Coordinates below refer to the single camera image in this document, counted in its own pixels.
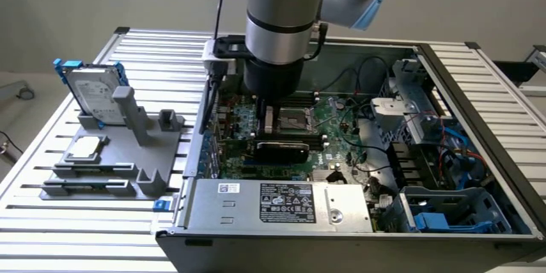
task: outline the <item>floor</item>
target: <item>floor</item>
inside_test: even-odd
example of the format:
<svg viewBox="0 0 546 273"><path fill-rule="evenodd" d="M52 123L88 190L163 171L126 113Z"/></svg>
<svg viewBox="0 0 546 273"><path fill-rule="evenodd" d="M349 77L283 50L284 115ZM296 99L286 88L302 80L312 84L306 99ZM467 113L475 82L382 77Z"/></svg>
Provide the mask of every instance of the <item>floor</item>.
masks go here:
<svg viewBox="0 0 546 273"><path fill-rule="evenodd" d="M25 150L35 139L49 116L58 109L68 90L56 74L16 74L0 72L0 86L25 80L35 91L32 100L8 98L0 101L0 130L13 143ZM0 160L0 180L9 172L11 166Z"/></svg>

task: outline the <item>black cable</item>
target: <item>black cable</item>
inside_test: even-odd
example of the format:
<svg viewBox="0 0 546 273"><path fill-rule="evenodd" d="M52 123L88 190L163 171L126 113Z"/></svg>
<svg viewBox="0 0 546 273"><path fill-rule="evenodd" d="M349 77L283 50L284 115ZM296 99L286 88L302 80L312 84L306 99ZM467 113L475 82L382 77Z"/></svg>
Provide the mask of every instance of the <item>black cable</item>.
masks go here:
<svg viewBox="0 0 546 273"><path fill-rule="evenodd" d="M385 61L385 59L379 56L370 56L367 57L365 60L362 60L361 65L358 66L358 71L357 71L357 84L355 84L355 88L361 87L361 71L362 71L362 67L365 66L365 64L371 60L371 59L377 59L383 63L385 66L385 71L386 71L386 80L389 82L389 79L391 77L391 73L390 73L390 68L389 65Z"/></svg>
<svg viewBox="0 0 546 273"><path fill-rule="evenodd" d="M358 106L358 108L362 108L362 107L366 105L366 103L367 103L367 102L363 102L363 103ZM339 124L343 122L343 120L345 120L345 118L347 117L347 114L349 114L349 112L351 112L351 110L353 110L353 108L349 108L349 110L347 110L346 113L343 114L342 118L339 119ZM379 151L383 152L385 154L389 154L389 153L386 152L386 150L385 150L383 148L381 148L381 147L369 146L369 145L359 145L359 144L351 142L350 140L347 140L342 129L339 129L339 132L341 132L343 141L346 141L350 145L357 146L357 147L359 147L359 148L371 148L371 149L374 149L374 150L379 150Z"/></svg>
<svg viewBox="0 0 546 273"><path fill-rule="evenodd" d="M382 169L386 169L386 168L390 168L391 166L382 166L381 168L377 168L377 169L361 169L358 166L357 166L357 170L359 170L361 172L365 172L365 173L371 173L371 172L377 172L377 171L381 171Z"/></svg>
<svg viewBox="0 0 546 273"><path fill-rule="evenodd" d="M322 23L319 25L319 36L318 36L318 43L316 43L315 52L314 52L311 57L304 58L304 61L310 61L310 60L312 60L312 59L315 59L318 57L318 55L319 55L319 53L320 53L320 51L323 49L323 45L326 43L326 33L327 33L327 24Z"/></svg>
<svg viewBox="0 0 546 273"><path fill-rule="evenodd" d="M350 70L353 71L353 73L357 74L357 71L354 70L354 68L347 67L347 68L342 71L342 73L339 73L338 77L335 77L334 81L333 81L331 83L328 83L327 86L323 86L323 88L320 88L320 89L318 90L318 92L322 92L322 91L324 91L328 87L331 87L331 86L334 85L334 83L337 83L338 80L343 77L345 73L347 73Z"/></svg>
<svg viewBox="0 0 546 273"><path fill-rule="evenodd" d="M218 39L218 37L219 37L222 4L223 4L223 0L219 0L219 7L216 9L216 25L214 27L214 39Z"/></svg>
<svg viewBox="0 0 546 273"><path fill-rule="evenodd" d="M20 150L19 146L13 143L13 141L11 140L8 134L7 134L4 131L1 131L1 130L0 130L0 134L4 135L4 137L8 139L8 142L13 145L13 147L16 148L16 150L17 150L20 153L23 153L23 150Z"/></svg>
<svg viewBox="0 0 546 273"><path fill-rule="evenodd" d="M202 126L199 128L199 133L203 134L204 129L207 128L207 122L211 118L212 115L212 109L214 109L214 100L216 99L216 95L219 92L220 88L220 82L212 82L212 91L211 91L211 97L207 97L208 104L206 105L207 108L204 109L204 114L203 114L203 119L202 119Z"/></svg>
<svg viewBox="0 0 546 273"><path fill-rule="evenodd" d="M204 81L204 102L203 102L203 118L202 118L202 125L199 127L199 134L203 134L204 132L204 127L207 126L208 118L204 117L204 114L207 113L208 109L208 104L210 104L210 93L211 93L211 77Z"/></svg>

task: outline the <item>cable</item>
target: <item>cable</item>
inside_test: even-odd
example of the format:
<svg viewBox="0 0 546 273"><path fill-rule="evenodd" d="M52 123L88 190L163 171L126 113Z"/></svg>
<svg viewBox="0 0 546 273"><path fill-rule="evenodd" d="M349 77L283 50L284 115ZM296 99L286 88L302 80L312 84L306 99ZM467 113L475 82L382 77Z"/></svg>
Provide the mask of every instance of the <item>cable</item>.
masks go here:
<svg viewBox="0 0 546 273"><path fill-rule="evenodd" d="M357 74L357 71L355 71L351 67L347 67L347 68L342 71L342 73L338 75L338 77L335 77L334 81L333 81L331 83L328 83L327 86L323 86L316 92L322 92L322 91L324 91L328 87L331 87L331 86L334 85L334 83L337 83L338 80L343 77L345 73L347 73L350 70L353 71L353 73Z"/></svg>
<svg viewBox="0 0 546 273"><path fill-rule="evenodd" d="M349 114L349 112L351 112L351 110L353 110L353 108L349 108L349 110L347 110L346 113L343 114L342 118L339 119L339 124L343 123L343 120L345 120L345 118L347 117L347 114ZM343 141L346 141L350 145L357 146L357 147L359 147L359 148L371 148L371 149L379 150L381 152L383 152L385 154L387 154L386 150L385 150L383 148L381 148L381 147L369 146L369 145L359 145L359 144L351 142L350 140L347 140L342 129L339 129L339 134L342 135Z"/></svg>
<svg viewBox="0 0 546 273"><path fill-rule="evenodd" d="M208 110L208 104L210 104L210 93L211 93L211 77L204 81L204 102L203 102L203 119L202 119L202 125L199 127L199 134L203 134L204 128L207 126L208 118L206 118L207 110Z"/></svg>
<svg viewBox="0 0 546 273"><path fill-rule="evenodd" d="M389 82L389 79L391 77L391 73L390 73L390 68L389 68L389 64L386 63L385 59L379 56L370 56L367 58L365 58L365 60L362 60L361 65L358 66L358 71L357 71L357 84L355 84L355 88L361 87L361 71L362 71L362 67L365 66L365 64L371 60L371 59L377 59L383 63L385 66L385 71L386 71L386 80Z"/></svg>
<svg viewBox="0 0 546 273"><path fill-rule="evenodd" d="M386 168L390 168L390 167L391 166L382 166L381 168L377 168L377 169L361 169L361 168L357 167L357 170L359 170L361 172L365 172L365 173L371 173L371 172L381 171L382 169L386 169Z"/></svg>
<svg viewBox="0 0 546 273"><path fill-rule="evenodd" d="M316 43L315 52L311 57L304 58L304 61L310 61L315 59L323 49L323 45L326 43L326 33L327 33L327 24L324 22L320 23L320 25L318 26L318 33L319 35L318 35L318 43Z"/></svg>
<svg viewBox="0 0 546 273"><path fill-rule="evenodd" d="M212 90L211 90L211 97L206 98L206 105L203 107L204 109L204 114L203 114L203 119L202 119L202 125L199 128L199 133L203 134L204 133L204 129L207 128L207 122L211 118L212 115L212 109L214 109L214 100L216 99L216 95L219 92L219 88L220 88L220 83L219 82L214 82L212 83Z"/></svg>
<svg viewBox="0 0 546 273"><path fill-rule="evenodd" d="M8 139L8 142L13 145L13 147L16 148L16 150L23 153L23 150L20 150L19 146L13 143L13 141L11 140L11 137L8 136L8 134L0 130L0 134L4 135L4 137Z"/></svg>
<svg viewBox="0 0 546 273"><path fill-rule="evenodd" d="M218 39L219 37L222 5L223 5L223 0L219 0L219 7L216 9L216 25L214 26L214 39Z"/></svg>
<svg viewBox="0 0 546 273"><path fill-rule="evenodd" d="M455 153L462 153L461 149L455 149ZM473 153L471 151L467 150L466 155L469 155L470 157L474 157L475 159L478 159L481 161L481 163L483 164L483 169L487 169L487 162L486 159L483 159L483 157L481 155L478 155L477 153Z"/></svg>

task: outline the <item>blue plastic latch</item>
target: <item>blue plastic latch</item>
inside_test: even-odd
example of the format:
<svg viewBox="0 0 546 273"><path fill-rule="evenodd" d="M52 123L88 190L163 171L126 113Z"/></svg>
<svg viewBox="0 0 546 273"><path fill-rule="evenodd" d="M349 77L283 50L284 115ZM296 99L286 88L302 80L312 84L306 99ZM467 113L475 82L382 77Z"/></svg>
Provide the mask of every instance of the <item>blue plastic latch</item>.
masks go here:
<svg viewBox="0 0 546 273"><path fill-rule="evenodd" d="M154 212L170 212L171 210L171 201L164 201L159 199L154 202L152 211Z"/></svg>
<svg viewBox="0 0 546 273"><path fill-rule="evenodd" d="M490 233L493 222L485 221L475 225L447 224L446 216L438 213L422 212L414 216L415 226L423 233Z"/></svg>
<svg viewBox="0 0 546 273"><path fill-rule="evenodd" d="M66 74L63 73L63 67L60 66L60 63L63 60L60 58L56 58L53 61L53 66L55 66L55 71L58 72L58 75L60 77L60 81L63 81L63 84L68 84Z"/></svg>
<svg viewBox="0 0 546 273"><path fill-rule="evenodd" d="M114 67L118 70L118 75L119 75L119 83L123 86L128 86L128 80L127 80L127 75L126 75L126 68L122 64L122 62L116 61L116 63L114 63Z"/></svg>
<svg viewBox="0 0 546 273"><path fill-rule="evenodd" d="M377 12L379 11L379 7L382 6L383 0L374 0L374 3L367 7L365 13L362 14L361 18L357 20L351 29L366 30L373 23L375 18Z"/></svg>
<svg viewBox="0 0 546 273"><path fill-rule="evenodd" d="M421 231L449 231L450 225L447 224L446 216L443 214L435 214L422 212L415 216L415 226Z"/></svg>
<svg viewBox="0 0 546 273"><path fill-rule="evenodd" d="M84 62L80 60L67 60L63 64L64 67L80 68L84 65Z"/></svg>

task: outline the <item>warning label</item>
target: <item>warning label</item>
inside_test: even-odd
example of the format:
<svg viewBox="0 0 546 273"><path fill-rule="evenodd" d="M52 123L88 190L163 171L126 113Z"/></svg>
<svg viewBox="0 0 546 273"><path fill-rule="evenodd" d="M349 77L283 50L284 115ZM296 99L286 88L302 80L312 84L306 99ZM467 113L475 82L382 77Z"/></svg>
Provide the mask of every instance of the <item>warning label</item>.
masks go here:
<svg viewBox="0 0 546 273"><path fill-rule="evenodd" d="M312 185L262 183L259 219L266 223L316 223Z"/></svg>

